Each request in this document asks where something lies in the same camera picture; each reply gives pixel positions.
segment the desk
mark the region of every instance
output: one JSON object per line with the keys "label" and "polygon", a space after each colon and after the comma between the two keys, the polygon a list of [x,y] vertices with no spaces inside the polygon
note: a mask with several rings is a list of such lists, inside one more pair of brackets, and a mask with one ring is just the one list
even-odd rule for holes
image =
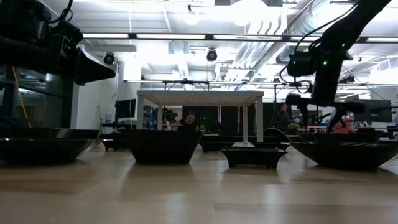
{"label": "desk", "polygon": [[126,129],[136,129],[137,126],[135,124],[124,124],[124,123],[103,123],[102,124],[103,128],[113,128],[113,129],[118,129],[118,128],[126,128]]}
{"label": "desk", "polygon": [[[144,100],[163,106],[241,106],[243,108],[243,141],[248,142],[248,106],[256,104],[257,142],[263,142],[262,91],[173,91],[138,90],[137,91],[137,129],[142,129]],[[162,120],[162,110],[158,110],[157,119]]]}

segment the white table frame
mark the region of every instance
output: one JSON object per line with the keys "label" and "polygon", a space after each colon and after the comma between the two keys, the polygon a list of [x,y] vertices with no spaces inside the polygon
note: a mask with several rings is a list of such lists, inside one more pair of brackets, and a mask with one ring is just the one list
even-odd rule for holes
{"label": "white table frame", "polygon": [[[176,96],[194,96],[190,101],[180,97],[172,101]],[[138,90],[137,91],[137,129],[143,128],[144,100],[156,104],[158,108],[163,106],[237,106],[243,108],[243,141],[248,142],[248,106],[256,104],[256,128],[257,142],[264,142],[264,127],[262,113],[262,91],[164,91],[164,90]],[[157,120],[162,121],[163,110],[158,110]],[[157,123],[157,129],[162,129],[162,122]]]}

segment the black equipment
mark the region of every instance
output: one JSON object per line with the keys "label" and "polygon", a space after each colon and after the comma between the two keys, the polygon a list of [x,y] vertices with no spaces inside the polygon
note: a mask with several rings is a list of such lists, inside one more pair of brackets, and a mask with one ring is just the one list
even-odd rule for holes
{"label": "black equipment", "polygon": [[117,101],[115,107],[117,118],[134,118],[136,116],[136,99]]}
{"label": "black equipment", "polygon": [[214,62],[217,60],[217,53],[215,49],[210,49],[209,52],[207,53],[207,61],[209,62]]}
{"label": "black equipment", "polygon": [[392,122],[389,100],[356,100],[365,104],[365,113],[354,113],[355,121]]}
{"label": "black equipment", "polygon": [[104,63],[107,65],[113,65],[116,63],[116,59],[114,57],[113,52],[107,52],[105,57],[104,57]]}
{"label": "black equipment", "polygon": [[308,34],[311,35],[337,21],[319,39],[310,44],[308,52],[298,51],[300,42],[297,44],[287,65],[288,74],[296,79],[315,73],[315,82],[311,90],[311,99],[288,95],[286,103],[299,107],[304,115],[305,126],[308,121],[308,104],[336,107],[337,113],[328,125],[329,132],[347,111],[365,112],[365,106],[362,102],[335,102],[341,67],[344,60],[352,59],[348,50],[354,45],[362,30],[390,1],[358,0],[352,10]]}
{"label": "black equipment", "polygon": [[72,13],[72,3],[51,21],[50,11],[36,0],[0,1],[0,64],[60,75],[79,85],[114,78],[112,69],[90,60],[76,47],[83,34],[65,20]]}

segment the wall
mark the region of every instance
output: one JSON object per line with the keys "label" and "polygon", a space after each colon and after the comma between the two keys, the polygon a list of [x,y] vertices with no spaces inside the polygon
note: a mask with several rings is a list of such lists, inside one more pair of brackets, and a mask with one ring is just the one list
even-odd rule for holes
{"label": "wall", "polygon": [[87,83],[73,87],[71,128],[99,129],[100,119],[105,122],[107,112],[115,114],[116,86],[115,78]]}

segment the light fixture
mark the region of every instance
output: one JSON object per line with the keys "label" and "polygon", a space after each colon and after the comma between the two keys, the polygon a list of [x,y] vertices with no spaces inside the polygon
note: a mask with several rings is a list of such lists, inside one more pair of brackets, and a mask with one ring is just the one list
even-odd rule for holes
{"label": "light fixture", "polygon": [[84,39],[128,39],[129,34],[95,34],[85,33],[83,34]]}
{"label": "light fixture", "polygon": [[[290,37],[290,41],[300,41],[303,37]],[[302,42],[313,42],[316,41],[320,38],[320,36],[309,36],[309,37],[305,37]]]}
{"label": "light fixture", "polygon": [[137,39],[195,39],[202,40],[205,34],[137,34]]}
{"label": "light fixture", "polygon": [[209,84],[242,85],[245,84],[245,82],[210,81]]}
{"label": "light fixture", "polygon": [[366,42],[398,42],[398,37],[368,37]]}
{"label": "light fixture", "polygon": [[129,83],[163,83],[161,80],[124,80]]}
{"label": "light fixture", "polygon": [[131,4],[131,3],[146,3],[146,4],[191,4],[192,6],[200,6],[201,1],[188,1],[188,0],[73,0],[74,2],[93,2],[93,3],[118,3],[118,4]]}
{"label": "light fixture", "polygon": [[282,36],[272,36],[272,35],[214,35],[215,40],[263,40],[263,41],[281,41]]}

